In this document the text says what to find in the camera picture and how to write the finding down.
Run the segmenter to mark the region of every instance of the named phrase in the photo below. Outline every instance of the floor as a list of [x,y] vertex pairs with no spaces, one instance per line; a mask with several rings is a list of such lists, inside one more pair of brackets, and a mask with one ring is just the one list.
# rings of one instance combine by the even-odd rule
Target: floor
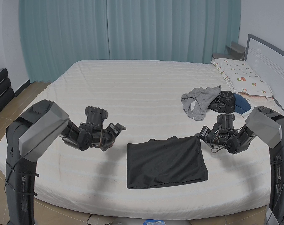
[[[0,140],[5,135],[5,129],[24,110],[24,108],[40,93],[49,83],[35,82],[29,85],[19,96],[12,101],[0,113]],[[5,176],[0,171],[0,224],[5,225],[9,220],[6,196],[4,193]],[[264,223],[266,206],[231,215],[190,220],[193,225],[262,225]],[[89,214],[75,212],[60,208],[49,203],[35,199],[35,218],[39,225],[85,225]],[[93,215],[89,223],[92,225],[103,225],[110,223],[114,217]]]

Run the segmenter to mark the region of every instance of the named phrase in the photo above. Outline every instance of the curtain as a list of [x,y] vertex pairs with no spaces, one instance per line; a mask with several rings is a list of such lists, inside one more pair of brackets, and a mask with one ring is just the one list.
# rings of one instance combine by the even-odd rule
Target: curtain
[[30,81],[54,81],[75,62],[109,59],[106,0],[20,0]]
[[209,63],[238,41],[241,0],[20,0],[31,81],[89,59]]

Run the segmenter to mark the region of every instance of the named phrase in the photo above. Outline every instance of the folded black garment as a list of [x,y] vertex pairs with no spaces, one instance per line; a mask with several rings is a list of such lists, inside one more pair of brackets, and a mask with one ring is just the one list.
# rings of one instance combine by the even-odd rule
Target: folded black garment
[[209,109],[219,113],[233,113],[235,110],[236,98],[231,91],[221,91],[210,103]]
[[127,145],[127,188],[161,188],[205,180],[208,170],[198,137]]

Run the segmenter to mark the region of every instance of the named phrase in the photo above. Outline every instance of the white headboard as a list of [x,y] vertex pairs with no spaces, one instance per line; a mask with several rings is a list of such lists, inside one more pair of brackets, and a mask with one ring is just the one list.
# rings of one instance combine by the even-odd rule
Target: white headboard
[[245,60],[270,86],[276,102],[284,110],[284,51],[249,34]]

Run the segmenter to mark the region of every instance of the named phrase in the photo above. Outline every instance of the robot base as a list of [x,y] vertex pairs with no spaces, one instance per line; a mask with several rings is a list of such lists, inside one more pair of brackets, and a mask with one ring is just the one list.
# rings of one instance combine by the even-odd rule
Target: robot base
[[116,218],[111,225],[191,225],[188,220],[162,220],[162,222],[145,222],[140,218]]

